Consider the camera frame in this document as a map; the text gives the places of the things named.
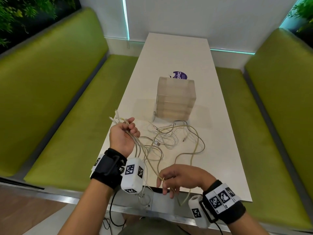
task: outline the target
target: green backrest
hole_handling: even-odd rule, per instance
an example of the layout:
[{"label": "green backrest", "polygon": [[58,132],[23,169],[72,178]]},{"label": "green backrest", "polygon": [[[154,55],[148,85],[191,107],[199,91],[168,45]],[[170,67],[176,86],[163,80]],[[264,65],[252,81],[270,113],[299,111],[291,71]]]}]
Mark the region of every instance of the green backrest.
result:
[{"label": "green backrest", "polygon": [[313,50],[277,29],[245,68],[313,199]]},{"label": "green backrest", "polygon": [[0,176],[18,171],[107,50],[88,8],[0,59]]}]

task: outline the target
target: wrist strap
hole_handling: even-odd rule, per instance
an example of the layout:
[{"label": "wrist strap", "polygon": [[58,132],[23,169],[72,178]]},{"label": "wrist strap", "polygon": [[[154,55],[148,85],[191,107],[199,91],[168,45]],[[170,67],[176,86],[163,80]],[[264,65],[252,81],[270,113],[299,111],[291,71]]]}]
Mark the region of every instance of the wrist strap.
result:
[{"label": "wrist strap", "polygon": [[125,166],[126,162],[127,159],[122,154],[109,148],[100,160],[97,159],[95,171],[90,178],[115,189],[121,184],[123,178],[120,175],[119,168]]},{"label": "wrist strap", "polygon": [[203,204],[215,218],[230,224],[240,219],[246,212],[240,198],[221,181],[215,181],[203,192]]}]

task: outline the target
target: hand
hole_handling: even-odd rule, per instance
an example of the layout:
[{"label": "hand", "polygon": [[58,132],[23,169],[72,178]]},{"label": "hand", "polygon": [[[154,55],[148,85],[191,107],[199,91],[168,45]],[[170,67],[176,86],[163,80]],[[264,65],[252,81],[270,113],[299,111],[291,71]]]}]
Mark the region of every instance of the hand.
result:
[{"label": "hand", "polygon": [[134,149],[135,142],[125,131],[128,130],[135,137],[140,137],[140,132],[135,127],[134,117],[127,121],[130,123],[118,123],[110,130],[110,148],[118,151],[124,157],[128,157]]},{"label": "hand", "polygon": [[[163,182],[163,194],[167,194],[167,189],[172,188],[179,193],[180,187],[192,189],[200,187],[206,191],[215,181],[216,178],[207,171],[194,166],[174,164],[160,171],[159,176]],[[157,178],[156,186],[160,187],[161,179]],[[174,198],[174,191],[170,190],[170,198]]]}]

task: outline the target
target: clear plastic box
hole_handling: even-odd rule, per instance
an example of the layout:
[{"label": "clear plastic box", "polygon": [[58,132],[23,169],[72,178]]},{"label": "clear plastic box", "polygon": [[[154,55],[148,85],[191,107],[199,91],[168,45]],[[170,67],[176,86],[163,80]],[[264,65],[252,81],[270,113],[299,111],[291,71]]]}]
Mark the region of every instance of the clear plastic box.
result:
[{"label": "clear plastic box", "polygon": [[186,121],[196,101],[194,80],[160,77],[156,97],[156,117]]}]

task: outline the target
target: green cushion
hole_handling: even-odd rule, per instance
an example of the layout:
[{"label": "green cushion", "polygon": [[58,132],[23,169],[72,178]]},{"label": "green cushion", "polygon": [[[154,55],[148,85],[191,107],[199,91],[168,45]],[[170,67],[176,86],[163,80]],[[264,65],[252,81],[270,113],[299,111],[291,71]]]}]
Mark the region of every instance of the green cushion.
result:
[{"label": "green cushion", "polygon": [[0,60],[0,175],[14,175],[108,50],[85,9]]},{"label": "green cushion", "polygon": [[313,199],[313,50],[289,31],[277,29],[246,70]]},{"label": "green cushion", "polygon": [[259,221],[311,228],[310,220],[240,70],[216,68]]},{"label": "green cushion", "polygon": [[54,134],[25,180],[83,191],[137,57],[111,55]]}]

